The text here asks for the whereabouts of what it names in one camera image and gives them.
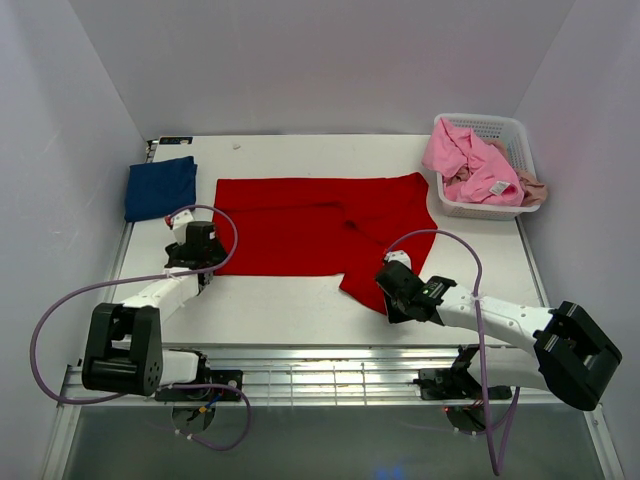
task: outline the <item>pink cloth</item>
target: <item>pink cloth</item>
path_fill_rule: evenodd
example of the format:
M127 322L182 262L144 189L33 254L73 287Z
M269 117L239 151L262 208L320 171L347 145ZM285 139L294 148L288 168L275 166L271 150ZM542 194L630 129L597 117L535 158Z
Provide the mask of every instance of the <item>pink cloth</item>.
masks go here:
M515 170L494 145L487 145L471 128L454 127L441 118L433 129L422 164L442 174L444 195L451 201L510 207L522 204L524 190ZM459 178L447 185L463 167L469 169L468 179ZM508 185L499 194L491 192L496 191L498 182Z

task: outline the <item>red cloth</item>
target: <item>red cloth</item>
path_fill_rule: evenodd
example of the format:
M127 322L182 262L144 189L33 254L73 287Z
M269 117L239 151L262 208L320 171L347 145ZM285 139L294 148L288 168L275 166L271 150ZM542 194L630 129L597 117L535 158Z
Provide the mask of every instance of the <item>red cloth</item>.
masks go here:
M385 312L374 277L385 248L405 233L437 228L427 211L428 185L414 173L399 178L273 178L218 180L215 206L238 227L238 249L223 275L324 276L344 273L340 289ZM214 221L223 245L233 231ZM420 273L433 235L401 246Z

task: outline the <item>laundry basket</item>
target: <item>laundry basket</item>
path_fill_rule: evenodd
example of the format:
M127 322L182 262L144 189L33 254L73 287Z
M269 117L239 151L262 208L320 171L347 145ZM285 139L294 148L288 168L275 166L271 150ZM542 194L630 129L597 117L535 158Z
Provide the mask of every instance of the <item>laundry basket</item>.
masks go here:
M513 168L526 170L536 174L531 158L531 149L524 126L517 120L507 117L491 115L472 115L467 113L442 113L434 120L434 125L440 118L448 119L456 127L470 127L480 138L494 138L500 140L507 147L507 159ZM445 215L451 217L485 218L488 220L511 220L523 212L535 212L540 205L531 207L499 207L495 205L481 205L474 203L452 202L444 196L444 181L438 173L438 197L442 202Z

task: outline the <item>white tabletop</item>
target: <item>white tabletop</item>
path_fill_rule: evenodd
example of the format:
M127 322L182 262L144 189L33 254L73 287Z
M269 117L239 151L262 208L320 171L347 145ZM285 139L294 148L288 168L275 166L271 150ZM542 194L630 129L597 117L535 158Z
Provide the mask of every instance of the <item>white tabletop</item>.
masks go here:
M466 239L483 262L481 293L539 305L515 221L443 215L435 176L420 165L427 140L428 136L419 135L194 137L191 145L158 146L154 161L193 155L198 164L197 201L207 205L213 205L218 178L366 178L423 172L430 184L428 208L432 218L439 228ZM196 218L210 220L211 213L198 211ZM162 219L136 223L120 277L162 271L166 262L164 247L173 241ZM471 287L475 263L454 240L439 237L421 277L428 279L432 275L449 277ZM216 277L200 296L162 326L163 341L270 346L427 346L477 342L476 333L457 328L418 322L390 325L383 315L341 292L338 288L341 277ZM115 300L123 300L142 287L142 284L120 286Z

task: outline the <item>blue cloth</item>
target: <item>blue cloth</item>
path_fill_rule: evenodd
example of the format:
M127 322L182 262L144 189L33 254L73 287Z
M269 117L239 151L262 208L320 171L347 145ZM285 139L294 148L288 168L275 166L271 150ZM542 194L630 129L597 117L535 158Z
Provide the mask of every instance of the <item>blue cloth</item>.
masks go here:
M124 219L161 218L196 203L197 169L193 157L131 165Z

